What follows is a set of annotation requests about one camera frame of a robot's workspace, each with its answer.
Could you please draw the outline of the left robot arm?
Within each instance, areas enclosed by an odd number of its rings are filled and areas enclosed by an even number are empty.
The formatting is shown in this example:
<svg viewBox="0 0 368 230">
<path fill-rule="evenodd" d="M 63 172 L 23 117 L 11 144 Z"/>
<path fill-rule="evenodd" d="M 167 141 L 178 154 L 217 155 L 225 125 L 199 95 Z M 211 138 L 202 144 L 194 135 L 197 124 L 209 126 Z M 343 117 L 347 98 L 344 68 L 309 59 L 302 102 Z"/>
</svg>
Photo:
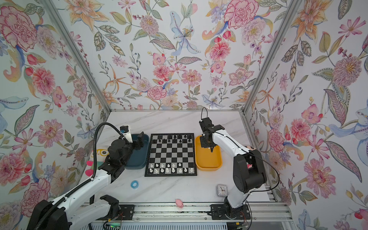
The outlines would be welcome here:
<svg viewBox="0 0 368 230">
<path fill-rule="evenodd" d="M 52 201 L 39 202 L 30 217 L 29 230 L 78 230 L 100 218 L 114 219 L 121 214 L 119 200 L 103 195 L 92 204 L 83 207 L 87 198 L 113 183 L 123 173 L 134 150 L 147 143 L 144 133 L 132 142 L 125 134 L 112 142 L 109 154 L 96 172 L 71 191 Z"/>
</svg>

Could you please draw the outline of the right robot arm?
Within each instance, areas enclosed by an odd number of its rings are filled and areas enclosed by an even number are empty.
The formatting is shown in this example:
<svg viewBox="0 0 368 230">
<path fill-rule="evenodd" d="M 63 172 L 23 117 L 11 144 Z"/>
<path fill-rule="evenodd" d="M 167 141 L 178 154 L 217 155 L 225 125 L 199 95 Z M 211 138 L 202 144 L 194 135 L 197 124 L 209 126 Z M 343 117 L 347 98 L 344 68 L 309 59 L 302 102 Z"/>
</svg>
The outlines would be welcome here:
<svg viewBox="0 0 368 230">
<path fill-rule="evenodd" d="M 228 213 L 240 211 L 248 196 L 259 192 L 267 181 L 262 155 L 258 150 L 240 144 L 223 126 L 214 125 L 208 117 L 201 119 L 199 124 L 202 130 L 201 147 L 214 150 L 219 146 L 233 159 L 235 187 L 226 196 L 224 208 Z"/>
</svg>

